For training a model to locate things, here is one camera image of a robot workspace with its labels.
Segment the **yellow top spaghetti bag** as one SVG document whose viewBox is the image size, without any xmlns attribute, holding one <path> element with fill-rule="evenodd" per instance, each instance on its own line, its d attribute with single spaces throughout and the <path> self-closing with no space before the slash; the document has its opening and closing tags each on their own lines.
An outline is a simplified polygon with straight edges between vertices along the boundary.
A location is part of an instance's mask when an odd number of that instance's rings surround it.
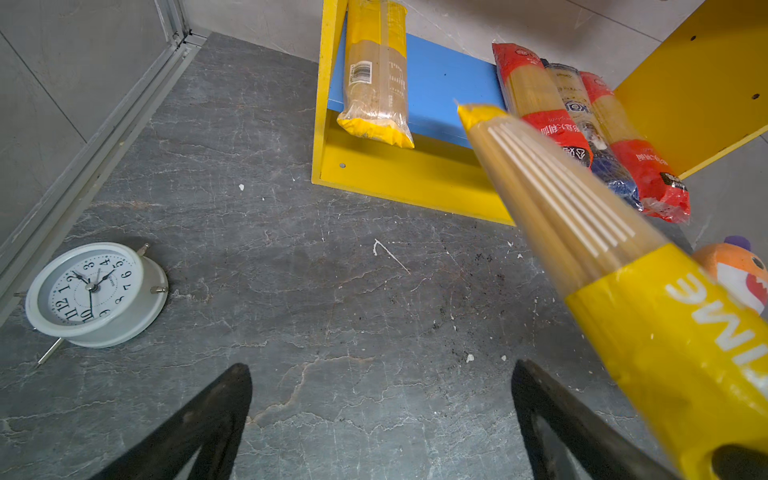
<svg viewBox="0 0 768 480">
<path fill-rule="evenodd" d="M 355 137 L 412 149 L 407 13 L 407 8 L 396 1 L 348 3 L 344 110 L 337 123 Z"/>
</svg>

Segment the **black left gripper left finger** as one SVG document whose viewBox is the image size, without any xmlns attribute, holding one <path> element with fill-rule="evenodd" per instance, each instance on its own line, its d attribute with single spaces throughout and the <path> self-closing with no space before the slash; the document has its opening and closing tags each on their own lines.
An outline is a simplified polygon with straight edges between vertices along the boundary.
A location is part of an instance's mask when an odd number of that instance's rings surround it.
<svg viewBox="0 0 768 480">
<path fill-rule="evenodd" d="M 228 479 L 252 400 L 250 369 L 236 363 L 95 479 Z"/>
</svg>

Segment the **blue gold spaghetti bag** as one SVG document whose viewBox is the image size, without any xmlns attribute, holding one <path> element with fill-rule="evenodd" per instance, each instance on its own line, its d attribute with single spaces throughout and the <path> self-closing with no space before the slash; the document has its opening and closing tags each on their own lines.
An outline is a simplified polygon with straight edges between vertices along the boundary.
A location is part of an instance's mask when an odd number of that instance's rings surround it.
<svg viewBox="0 0 768 480">
<path fill-rule="evenodd" d="M 580 72 L 574 67 L 548 62 L 546 59 L 542 63 L 557 87 L 566 111 L 579 127 L 593 153 L 591 171 L 631 208 L 642 212 L 638 187 L 604 138 Z"/>
</svg>

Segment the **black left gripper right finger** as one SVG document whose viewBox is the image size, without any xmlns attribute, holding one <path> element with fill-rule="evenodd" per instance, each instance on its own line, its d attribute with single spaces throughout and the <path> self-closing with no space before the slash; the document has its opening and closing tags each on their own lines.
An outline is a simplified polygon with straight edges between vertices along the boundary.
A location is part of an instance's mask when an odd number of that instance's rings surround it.
<svg viewBox="0 0 768 480">
<path fill-rule="evenodd" d="M 607 425 L 539 365 L 519 360 L 511 393 L 535 479 L 675 479 Z"/>
</svg>

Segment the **red yellow spaghetti bag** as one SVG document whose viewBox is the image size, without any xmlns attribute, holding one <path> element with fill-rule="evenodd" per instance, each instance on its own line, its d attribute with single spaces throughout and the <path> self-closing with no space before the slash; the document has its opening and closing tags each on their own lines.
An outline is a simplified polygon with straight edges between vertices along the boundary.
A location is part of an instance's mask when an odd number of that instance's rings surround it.
<svg viewBox="0 0 768 480">
<path fill-rule="evenodd" d="M 590 169 L 593 162 L 591 148 L 566 111 L 542 59 L 532 50 L 515 43 L 493 43 L 492 50 L 507 110 Z"/>
</svg>

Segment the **orange shark plush toy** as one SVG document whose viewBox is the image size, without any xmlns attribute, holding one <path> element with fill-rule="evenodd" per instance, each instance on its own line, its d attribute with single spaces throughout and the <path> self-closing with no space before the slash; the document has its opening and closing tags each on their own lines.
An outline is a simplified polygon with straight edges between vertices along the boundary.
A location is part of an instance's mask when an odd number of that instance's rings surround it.
<svg viewBox="0 0 768 480">
<path fill-rule="evenodd" d="M 692 255 L 702 268 L 744 306 L 761 315 L 767 306 L 767 266 L 742 236 L 727 236 Z"/>
</svg>

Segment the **yellow clear spaghetti bag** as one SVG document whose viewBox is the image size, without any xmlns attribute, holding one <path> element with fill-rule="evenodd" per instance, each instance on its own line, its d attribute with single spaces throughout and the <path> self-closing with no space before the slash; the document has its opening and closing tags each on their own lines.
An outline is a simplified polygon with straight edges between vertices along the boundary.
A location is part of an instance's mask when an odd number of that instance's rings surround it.
<svg viewBox="0 0 768 480">
<path fill-rule="evenodd" d="M 744 475 L 765 463 L 766 322 L 553 140 L 507 115 L 507 143 L 468 133 L 477 158 L 678 471 L 711 479 L 721 466 Z"/>
</svg>

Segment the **yellow shelf with coloured boards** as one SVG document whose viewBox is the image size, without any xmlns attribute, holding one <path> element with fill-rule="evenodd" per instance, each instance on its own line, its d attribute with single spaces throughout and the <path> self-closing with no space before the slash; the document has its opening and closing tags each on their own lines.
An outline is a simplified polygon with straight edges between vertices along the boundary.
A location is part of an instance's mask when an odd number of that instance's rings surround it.
<svg viewBox="0 0 768 480">
<path fill-rule="evenodd" d="M 348 79 L 348 5 L 323 5 L 311 179 L 317 185 L 509 223 L 467 135 L 507 143 L 495 67 L 407 39 L 410 128 L 401 149 L 352 136 L 337 122 Z M 707 1 L 615 92 L 672 171 L 688 177 L 767 130 L 767 5 Z"/>
</svg>

